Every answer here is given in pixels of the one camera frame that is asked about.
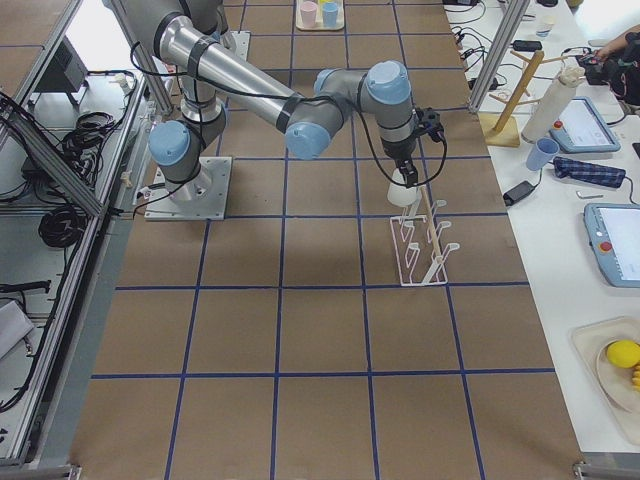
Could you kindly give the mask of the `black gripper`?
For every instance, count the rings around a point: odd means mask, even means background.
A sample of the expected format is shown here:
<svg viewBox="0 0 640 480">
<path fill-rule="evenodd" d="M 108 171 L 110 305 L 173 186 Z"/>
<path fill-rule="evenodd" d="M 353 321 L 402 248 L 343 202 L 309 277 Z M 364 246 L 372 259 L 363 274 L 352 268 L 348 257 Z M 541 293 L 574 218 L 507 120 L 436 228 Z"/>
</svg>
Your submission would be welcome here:
<svg viewBox="0 0 640 480">
<path fill-rule="evenodd" d="M 382 138 L 381 143 L 385 154 L 395 162 L 396 169 L 403 176 L 405 187 L 416 187 L 419 183 L 419 177 L 412 160 L 416 149 L 416 139 L 408 137 L 400 141 L 389 141 Z"/>
</svg>

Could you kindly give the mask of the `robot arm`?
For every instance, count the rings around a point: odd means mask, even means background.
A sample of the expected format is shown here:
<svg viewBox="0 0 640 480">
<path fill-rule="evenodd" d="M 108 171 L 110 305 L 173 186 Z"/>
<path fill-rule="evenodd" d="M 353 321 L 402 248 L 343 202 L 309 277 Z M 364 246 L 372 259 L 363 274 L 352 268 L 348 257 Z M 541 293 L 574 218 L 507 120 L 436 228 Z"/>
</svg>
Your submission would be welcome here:
<svg viewBox="0 0 640 480">
<path fill-rule="evenodd" d="M 304 97 L 251 65 L 223 43 L 227 28 L 219 1 L 122 1 L 134 40 L 149 54 L 274 125 L 294 156 L 319 157 L 354 113 L 374 116 L 395 184 L 418 186 L 412 162 L 417 112 L 404 64 L 388 60 L 366 71 L 325 69 Z"/>
</svg>

